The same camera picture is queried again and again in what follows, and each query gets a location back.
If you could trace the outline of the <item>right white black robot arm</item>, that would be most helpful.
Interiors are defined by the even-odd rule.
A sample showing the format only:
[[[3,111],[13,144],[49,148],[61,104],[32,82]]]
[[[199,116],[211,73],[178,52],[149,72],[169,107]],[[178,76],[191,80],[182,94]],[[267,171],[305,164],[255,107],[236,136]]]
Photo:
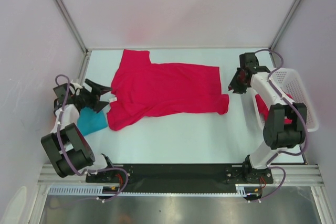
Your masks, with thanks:
[[[228,85],[236,94],[252,88],[268,109],[262,130],[264,141],[242,164],[242,178],[248,183],[268,173],[270,164],[280,154],[292,155],[290,149],[304,143],[308,134],[306,105],[295,102],[281,90],[272,77],[275,72],[261,66],[255,52],[247,52],[239,56],[239,67]]]

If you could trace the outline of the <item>red t shirt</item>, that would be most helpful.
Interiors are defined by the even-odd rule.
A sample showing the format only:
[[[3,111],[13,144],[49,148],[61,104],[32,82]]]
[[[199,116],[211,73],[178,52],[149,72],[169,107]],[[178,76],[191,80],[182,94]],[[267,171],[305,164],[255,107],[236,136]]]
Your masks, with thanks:
[[[264,126],[269,110],[259,94],[255,95],[255,101],[260,116],[261,126]]]
[[[108,126],[118,131],[143,117],[229,110],[222,92],[220,68],[189,63],[152,63],[147,50],[125,49],[111,83],[115,100]]]

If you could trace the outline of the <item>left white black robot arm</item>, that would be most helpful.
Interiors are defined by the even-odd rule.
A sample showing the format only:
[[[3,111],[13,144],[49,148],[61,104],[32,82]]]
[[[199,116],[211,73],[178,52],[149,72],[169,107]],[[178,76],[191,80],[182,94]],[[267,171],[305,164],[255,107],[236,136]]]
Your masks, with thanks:
[[[85,84],[83,87],[68,81],[53,88],[56,121],[51,132],[41,138],[41,144],[60,177],[79,175],[92,168],[98,170],[103,181],[110,182],[116,169],[107,164],[105,155],[95,156],[85,137],[107,128],[103,109],[109,102],[100,98],[111,88],[89,79]]]

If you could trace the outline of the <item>white plastic perforated basket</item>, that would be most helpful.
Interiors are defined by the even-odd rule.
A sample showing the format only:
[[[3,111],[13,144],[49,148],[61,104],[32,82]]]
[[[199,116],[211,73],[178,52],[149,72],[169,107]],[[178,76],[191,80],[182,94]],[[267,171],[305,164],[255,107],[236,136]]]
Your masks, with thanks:
[[[292,97],[297,103],[304,103],[307,107],[306,125],[308,132],[315,132],[319,128],[319,122],[309,96],[299,74],[294,69],[280,68],[272,74],[276,84],[285,94]]]

